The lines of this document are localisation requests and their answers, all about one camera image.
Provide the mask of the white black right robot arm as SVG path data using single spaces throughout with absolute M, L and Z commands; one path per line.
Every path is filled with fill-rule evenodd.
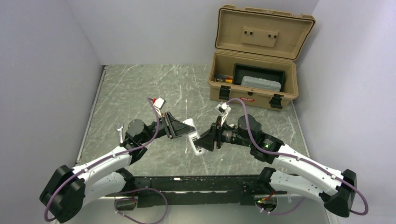
M 265 167 L 257 187 L 260 192 L 287 191 L 317 200 L 331 213 L 349 217 L 357 190 L 357 175 L 346 169 L 336 170 L 300 154 L 282 140 L 266 134 L 256 119 L 248 115 L 239 117 L 236 126 L 230 126 L 222 116 L 203 134 L 193 137 L 192 145 L 206 151 L 219 149 L 223 144 L 250 148 L 257 160 L 286 168 L 288 175 Z

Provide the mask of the white remote control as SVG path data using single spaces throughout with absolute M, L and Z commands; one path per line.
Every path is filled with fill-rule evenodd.
M 194 128 L 196 128 L 193 119 L 186 119 L 186 120 L 184 120 L 183 122 L 186 123 L 187 125 L 190 125 L 190 126 L 193 126 Z M 199 139 L 199 138 L 200 138 L 200 135 L 199 135 L 199 133 L 197 132 L 197 128 L 196 128 L 196 131 L 187 134 L 187 139 L 188 139 L 188 141 L 189 141 L 189 143 L 190 143 L 190 145 L 191 145 L 191 148 L 192 148 L 192 150 L 193 150 L 193 152 L 194 152 L 194 154 L 195 154 L 196 156 L 202 156 L 202 155 L 205 154 L 206 151 L 207 151 L 207 150 L 205 150 L 205 149 L 203 149 L 203 148 L 201 148 L 201 147 L 200 147 L 200 153 L 197 153 L 197 152 L 195 151 L 195 148 L 194 148 L 194 145 L 193 145 L 193 142 L 192 142 L 192 141 L 193 141 L 193 140 L 197 140 L 197 139 Z

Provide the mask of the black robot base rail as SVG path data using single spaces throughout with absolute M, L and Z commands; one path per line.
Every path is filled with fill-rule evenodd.
M 135 176 L 117 193 L 137 198 L 139 208 L 164 205 L 239 204 L 254 205 L 255 200 L 274 191 L 258 175 Z

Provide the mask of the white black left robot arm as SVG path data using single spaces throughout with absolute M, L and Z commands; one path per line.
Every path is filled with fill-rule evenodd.
M 39 199 L 48 214 L 61 223 L 72 219 L 85 205 L 103 196 L 120 193 L 130 195 L 140 184 L 126 168 L 146 153 L 146 145 L 154 139 L 166 136 L 170 139 L 196 134 L 193 119 L 179 121 L 165 112 L 151 125 L 135 119 L 128 124 L 125 137 L 119 146 L 109 153 L 83 165 L 70 168 L 58 167 L 45 186 Z

